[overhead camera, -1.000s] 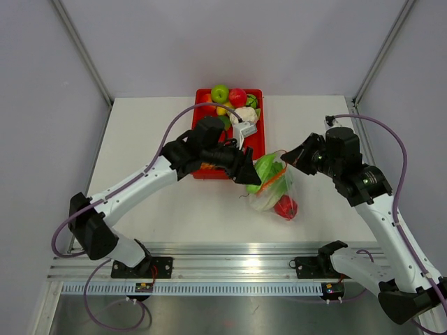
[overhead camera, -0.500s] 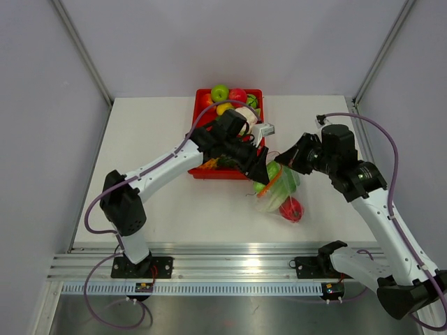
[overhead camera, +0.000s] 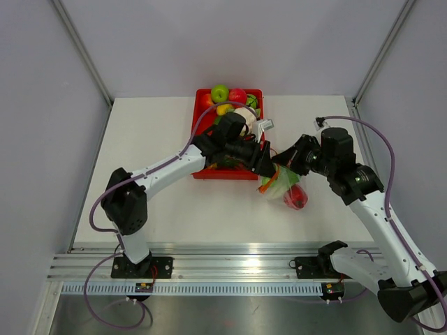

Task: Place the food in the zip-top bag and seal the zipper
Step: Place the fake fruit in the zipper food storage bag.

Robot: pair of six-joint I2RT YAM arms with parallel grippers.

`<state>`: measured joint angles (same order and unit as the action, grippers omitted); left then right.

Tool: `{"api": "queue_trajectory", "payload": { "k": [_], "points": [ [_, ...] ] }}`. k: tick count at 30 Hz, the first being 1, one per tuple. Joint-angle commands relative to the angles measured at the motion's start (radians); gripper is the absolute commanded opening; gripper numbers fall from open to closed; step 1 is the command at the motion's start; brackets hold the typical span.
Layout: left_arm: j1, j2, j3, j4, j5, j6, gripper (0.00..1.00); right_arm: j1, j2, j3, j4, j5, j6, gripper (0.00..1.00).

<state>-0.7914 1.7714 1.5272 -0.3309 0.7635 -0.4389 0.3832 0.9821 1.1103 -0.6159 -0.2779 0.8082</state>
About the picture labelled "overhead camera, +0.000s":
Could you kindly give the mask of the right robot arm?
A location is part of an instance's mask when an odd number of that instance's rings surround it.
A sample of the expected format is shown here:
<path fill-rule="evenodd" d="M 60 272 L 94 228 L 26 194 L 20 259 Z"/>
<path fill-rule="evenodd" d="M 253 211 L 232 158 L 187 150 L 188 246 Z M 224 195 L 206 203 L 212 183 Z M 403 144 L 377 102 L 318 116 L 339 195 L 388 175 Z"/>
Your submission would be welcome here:
<path fill-rule="evenodd" d="M 324 176 L 333 193 L 360 219 L 386 261 L 384 267 L 334 241 L 320 247 L 316 257 L 324 276 L 343 274 L 374 293 L 395 322 L 444 302 L 446 272 L 439 271 L 423 255 L 393 218 L 384 186 L 372 168 L 357 162 L 353 138 L 344 128 L 324 128 L 319 136 L 302 135 L 273 162 L 305 176 Z"/>

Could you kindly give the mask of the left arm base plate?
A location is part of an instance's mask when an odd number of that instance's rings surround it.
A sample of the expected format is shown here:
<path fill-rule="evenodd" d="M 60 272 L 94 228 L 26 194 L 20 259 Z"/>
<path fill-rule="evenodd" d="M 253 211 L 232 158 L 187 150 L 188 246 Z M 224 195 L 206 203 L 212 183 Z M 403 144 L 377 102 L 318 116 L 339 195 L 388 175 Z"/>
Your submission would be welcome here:
<path fill-rule="evenodd" d="M 143 261 L 134 264 L 125 255 L 115 257 L 110 276 L 118 279 L 170 279 L 173 260 L 172 257 L 149 255 Z"/>

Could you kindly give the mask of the green lettuce cabbage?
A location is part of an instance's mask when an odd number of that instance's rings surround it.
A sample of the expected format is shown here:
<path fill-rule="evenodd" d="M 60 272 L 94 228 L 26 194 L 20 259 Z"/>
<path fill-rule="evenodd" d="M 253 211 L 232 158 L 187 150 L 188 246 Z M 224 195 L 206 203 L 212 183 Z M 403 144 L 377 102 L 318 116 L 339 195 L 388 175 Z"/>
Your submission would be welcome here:
<path fill-rule="evenodd" d="M 272 178 L 262 177 L 258 192 L 267 200 L 283 198 L 284 193 L 293 185 L 297 184 L 301 177 L 287 167 L 275 165 L 276 173 Z"/>

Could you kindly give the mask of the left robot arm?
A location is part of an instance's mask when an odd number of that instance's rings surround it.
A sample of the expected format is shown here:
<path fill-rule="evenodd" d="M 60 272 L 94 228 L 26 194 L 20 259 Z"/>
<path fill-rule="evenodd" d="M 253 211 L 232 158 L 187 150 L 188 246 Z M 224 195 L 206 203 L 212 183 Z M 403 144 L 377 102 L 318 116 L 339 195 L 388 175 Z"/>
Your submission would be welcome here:
<path fill-rule="evenodd" d="M 201 134 L 192 133 L 178 154 L 137 172 L 115 170 L 109 179 L 101 207 L 117 229 L 122 255 L 114 257 L 115 278 L 154 278 L 160 272 L 147 246 L 142 227 L 147 222 L 147 203 L 160 191 L 181 178 L 233 158 L 248 171 L 271 178 L 276 173 L 270 158 L 270 143 L 262 139 L 273 128 L 270 119 L 259 119 L 247 139 L 245 118 L 230 112 Z"/>

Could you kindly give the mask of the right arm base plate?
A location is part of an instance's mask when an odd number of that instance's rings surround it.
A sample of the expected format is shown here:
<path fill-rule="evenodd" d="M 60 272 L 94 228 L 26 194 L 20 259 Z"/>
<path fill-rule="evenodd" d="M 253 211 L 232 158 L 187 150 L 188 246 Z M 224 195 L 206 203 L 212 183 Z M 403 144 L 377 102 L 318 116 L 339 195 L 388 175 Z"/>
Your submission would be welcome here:
<path fill-rule="evenodd" d="M 298 279 L 339 279 L 335 272 L 324 272 L 316 256 L 295 257 L 288 261 Z"/>

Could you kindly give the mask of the clear zip top bag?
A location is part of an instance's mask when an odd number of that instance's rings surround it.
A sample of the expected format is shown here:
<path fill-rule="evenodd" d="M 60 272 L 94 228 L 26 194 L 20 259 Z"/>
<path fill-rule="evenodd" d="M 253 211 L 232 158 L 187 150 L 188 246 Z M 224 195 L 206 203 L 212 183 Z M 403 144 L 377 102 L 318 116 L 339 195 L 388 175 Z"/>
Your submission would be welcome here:
<path fill-rule="evenodd" d="M 274 168 L 272 178 L 260 178 L 258 193 L 271 204 L 296 211 L 303 209 L 309 198 L 300 183 L 301 176 L 276 163 Z"/>

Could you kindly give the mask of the red bell pepper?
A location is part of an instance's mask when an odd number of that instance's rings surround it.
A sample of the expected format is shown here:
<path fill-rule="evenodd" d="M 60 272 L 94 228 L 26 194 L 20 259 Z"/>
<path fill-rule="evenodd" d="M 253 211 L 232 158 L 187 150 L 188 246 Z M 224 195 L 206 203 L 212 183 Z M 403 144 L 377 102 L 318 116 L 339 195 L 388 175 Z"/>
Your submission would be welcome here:
<path fill-rule="evenodd" d="M 303 188 L 296 184 L 291 186 L 283 196 L 284 203 L 294 210 L 300 210 L 305 207 L 308 202 L 308 196 Z"/>

